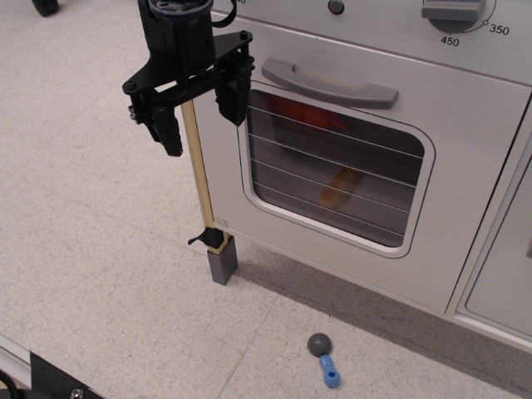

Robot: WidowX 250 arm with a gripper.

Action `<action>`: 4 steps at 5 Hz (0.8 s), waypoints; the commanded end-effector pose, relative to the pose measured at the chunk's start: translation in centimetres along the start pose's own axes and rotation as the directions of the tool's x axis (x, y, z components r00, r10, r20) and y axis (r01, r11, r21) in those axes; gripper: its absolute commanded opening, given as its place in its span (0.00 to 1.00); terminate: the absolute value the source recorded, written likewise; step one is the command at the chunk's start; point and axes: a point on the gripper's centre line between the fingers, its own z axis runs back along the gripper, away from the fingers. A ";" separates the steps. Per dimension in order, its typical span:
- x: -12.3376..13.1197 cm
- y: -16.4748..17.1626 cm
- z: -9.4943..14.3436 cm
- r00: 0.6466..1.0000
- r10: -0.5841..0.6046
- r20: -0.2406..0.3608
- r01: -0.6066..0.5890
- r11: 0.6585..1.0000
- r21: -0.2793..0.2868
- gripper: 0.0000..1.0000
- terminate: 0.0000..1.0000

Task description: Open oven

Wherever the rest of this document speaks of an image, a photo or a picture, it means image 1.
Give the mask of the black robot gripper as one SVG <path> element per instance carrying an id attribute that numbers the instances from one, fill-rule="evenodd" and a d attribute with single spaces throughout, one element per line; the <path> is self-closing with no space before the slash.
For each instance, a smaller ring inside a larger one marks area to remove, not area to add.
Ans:
<path id="1" fill-rule="evenodd" d="M 248 31 L 216 36 L 236 12 L 213 21 L 211 1 L 140 1 L 148 62 L 123 86 L 131 118 L 147 124 L 167 155 L 183 152 L 175 107 L 214 91 L 220 115 L 240 126 L 247 113 L 254 59 Z"/>

